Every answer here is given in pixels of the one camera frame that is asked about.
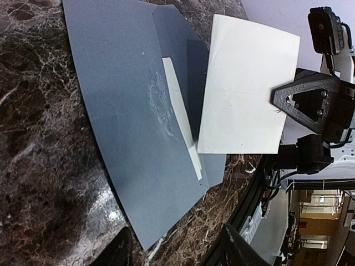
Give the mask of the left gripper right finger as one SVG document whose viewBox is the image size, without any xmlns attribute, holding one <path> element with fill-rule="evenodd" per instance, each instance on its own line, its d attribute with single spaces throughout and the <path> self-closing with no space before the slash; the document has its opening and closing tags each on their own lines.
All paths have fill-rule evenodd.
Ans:
<svg viewBox="0 0 355 266">
<path fill-rule="evenodd" d="M 230 224 L 220 234 L 221 263 L 226 266 L 270 266 Z"/>
</svg>

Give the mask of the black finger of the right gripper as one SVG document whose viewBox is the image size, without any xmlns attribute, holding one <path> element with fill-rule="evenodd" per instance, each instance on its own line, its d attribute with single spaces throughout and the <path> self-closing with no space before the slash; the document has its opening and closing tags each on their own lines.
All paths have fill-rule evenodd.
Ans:
<svg viewBox="0 0 355 266">
<path fill-rule="evenodd" d="M 293 82 L 271 91 L 271 104 L 299 124 L 322 135 L 331 100 L 339 91 L 340 83 L 337 76 L 299 72 Z"/>
</svg>

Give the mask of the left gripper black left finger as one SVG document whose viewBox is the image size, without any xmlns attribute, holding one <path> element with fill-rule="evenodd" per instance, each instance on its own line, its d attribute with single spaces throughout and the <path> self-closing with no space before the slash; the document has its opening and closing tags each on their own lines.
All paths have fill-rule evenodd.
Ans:
<svg viewBox="0 0 355 266">
<path fill-rule="evenodd" d="M 133 241 L 130 230 L 124 227 L 95 259 L 95 265 L 133 265 Z"/>
</svg>

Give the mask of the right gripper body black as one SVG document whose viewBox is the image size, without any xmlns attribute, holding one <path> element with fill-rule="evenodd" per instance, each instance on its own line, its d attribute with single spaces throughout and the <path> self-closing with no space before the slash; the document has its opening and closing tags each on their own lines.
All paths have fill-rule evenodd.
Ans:
<svg viewBox="0 0 355 266">
<path fill-rule="evenodd" d="M 315 72 L 296 69 L 299 72 Z M 327 144 L 344 144 L 351 142 L 354 131 L 354 85 L 341 80 L 340 88 L 331 100 L 331 108 L 326 120 L 322 139 Z"/>
</svg>

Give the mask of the beige lined letter sheet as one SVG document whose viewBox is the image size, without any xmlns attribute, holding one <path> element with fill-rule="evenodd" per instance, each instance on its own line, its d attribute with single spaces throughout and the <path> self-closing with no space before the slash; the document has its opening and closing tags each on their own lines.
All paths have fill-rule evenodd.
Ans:
<svg viewBox="0 0 355 266">
<path fill-rule="evenodd" d="M 297 35 L 225 15 L 213 17 L 198 152 L 276 154 L 286 114 L 274 88 L 293 81 Z"/>
</svg>

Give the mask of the beige letter paper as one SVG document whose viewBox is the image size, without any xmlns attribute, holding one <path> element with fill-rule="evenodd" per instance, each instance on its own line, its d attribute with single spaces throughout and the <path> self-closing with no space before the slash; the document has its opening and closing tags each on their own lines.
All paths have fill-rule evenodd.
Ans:
<svg viewBox="0 0 355 266">
<path fill-rule="evenodd" d="M 192 165 L 194 167 L 197 180 L 201 181 L 202 165 L 201 165 L 200 157 L 197 153 L 194 139 L 192 138 L 189 119 L 185 109 L 185 105 L 182 98 L 180 85 L 174 69 L 174 65 L 171 58 L 169 57 L 162 58 L 162 61 L 163 61 L 165 75 L 166 75 L 166 81 L 168 84 L 171 105 L 173 107 L 173 111 L 176 116 L 178 126 L 180 128 L 182 137 L 184 139 L 185 146 L 189 152 L 189 156 Z"/>
</svg>

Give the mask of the grey envelope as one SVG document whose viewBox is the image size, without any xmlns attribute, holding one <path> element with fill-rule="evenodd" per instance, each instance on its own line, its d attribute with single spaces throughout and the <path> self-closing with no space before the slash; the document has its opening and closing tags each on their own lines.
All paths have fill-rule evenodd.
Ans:
<svg viewBox="0 0 355 266">
<path fill-rule="evenodd" d="M 224 176 L 225 155 L 200 154 L 198 181 L 162 58 L 171 58 L 197 146 L 208 49 L 173 5 L 64 1 L 85 107 L 109 177 L 149 249 Z"/>
</svg>

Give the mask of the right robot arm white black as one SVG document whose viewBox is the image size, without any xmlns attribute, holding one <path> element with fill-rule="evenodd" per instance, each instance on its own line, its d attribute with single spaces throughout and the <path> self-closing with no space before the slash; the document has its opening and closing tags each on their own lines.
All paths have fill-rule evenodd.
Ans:
<svg viewBox="0 0 355 266">
<path fill-rule="evenodd" d="M 272 90 L 271 104 L 312 131 L 293 145 L 280 145 L 276 170 L 312 175 L 334 162 L 331 149 L 353 140 L 354 84 L 298 68 L 293 82 Z"/>
</svg>

